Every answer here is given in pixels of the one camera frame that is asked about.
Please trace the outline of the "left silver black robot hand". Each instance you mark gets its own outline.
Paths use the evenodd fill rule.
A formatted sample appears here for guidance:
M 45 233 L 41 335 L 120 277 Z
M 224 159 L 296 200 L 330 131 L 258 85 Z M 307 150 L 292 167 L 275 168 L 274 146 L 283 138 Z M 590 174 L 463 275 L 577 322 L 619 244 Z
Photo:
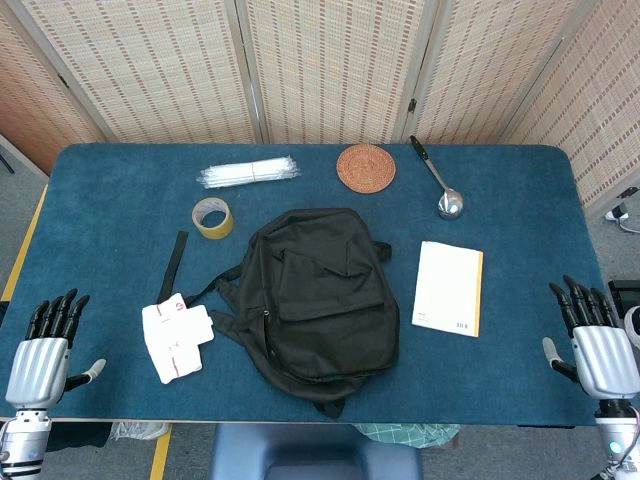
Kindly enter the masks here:
M 97 359 L 86 371 L 70 376 L 70 356 L 81 315 L 90 297 L 75 288 L 33 311 L 10 371 L 5 400 L 17 410 L 47 410 L 63 394 L 94 381 L 107 364 Z

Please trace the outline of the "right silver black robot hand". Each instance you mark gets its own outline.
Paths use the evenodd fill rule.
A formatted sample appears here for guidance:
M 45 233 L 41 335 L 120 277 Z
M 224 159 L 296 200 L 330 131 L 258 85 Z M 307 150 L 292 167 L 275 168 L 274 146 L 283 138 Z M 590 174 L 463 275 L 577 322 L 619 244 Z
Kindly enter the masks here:
M 639 370 L 631 342 L 615 319 L 603 292 L 587 288 L 571 277 L 567 287 L 551 283 L 574 354 L 575 363 L 564 361 L 553 340 L 542 340 L 549 366 L 581 386 L 599 401 L 631 400 L 639 393 Z

